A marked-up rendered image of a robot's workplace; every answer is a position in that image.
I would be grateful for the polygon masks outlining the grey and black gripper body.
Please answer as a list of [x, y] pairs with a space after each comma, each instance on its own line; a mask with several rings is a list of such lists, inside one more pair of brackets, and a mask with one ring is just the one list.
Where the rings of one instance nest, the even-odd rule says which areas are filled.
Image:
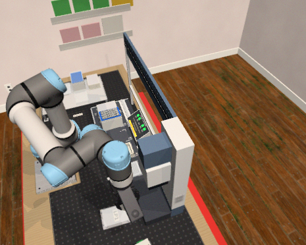
[[132, 180], [132, 182], [131, 182], [128, 186], [126, 186], [126, 187], [124, 187], [124, 188], [117, 188], [117, 187], [113, 186], [113, 185], [111, 184], [110, 180], [109, 180], [109, 183], [110, 183], [110, 185], [111, 185], [112, 191], [114, 192], [114, 194], [115, 194], [115, 196], [116, 196], [116, 201], [118, 201], [118, 204], [119, 204], [119, 205], [122, 205], [122, 202], [120, 201], [120, 198], [119, 198], [119, 196], [118, 196], [116, 190], [125, 190], [125, 189], [127, 189], [127, 188], [129, 188], [129, 187], [131, 186], [132, 191], [133, 191], [135, 197], [137, 197], [137, 195], [138, 195], [138, 194], [136, 193], [136, 192], [137, 192], [136, 188], [134, 188], [133, 180]]

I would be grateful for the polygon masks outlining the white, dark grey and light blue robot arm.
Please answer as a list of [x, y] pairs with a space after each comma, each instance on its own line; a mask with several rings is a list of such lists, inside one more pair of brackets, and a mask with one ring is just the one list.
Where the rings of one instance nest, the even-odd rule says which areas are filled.
[[[128, 146], [113, 140], [96, 124], [89, 124], [81, 131], [69, 119], [62, 102], [66, 91], [58, 74], [48, 68], [16, 85], [7, 97], [7, 116], [29, 141], [31, 152], [41, 163], [40, 171], [51, 186], [58, 187], [97, 158], [105, 166], [107, 180], [113, 186], [128, 186], [133, 180]], [[53, 131], [36, 114], [39, 107], [45, 109]], [[116, 192], [130, 222], [144, 216], [131, 186]]]

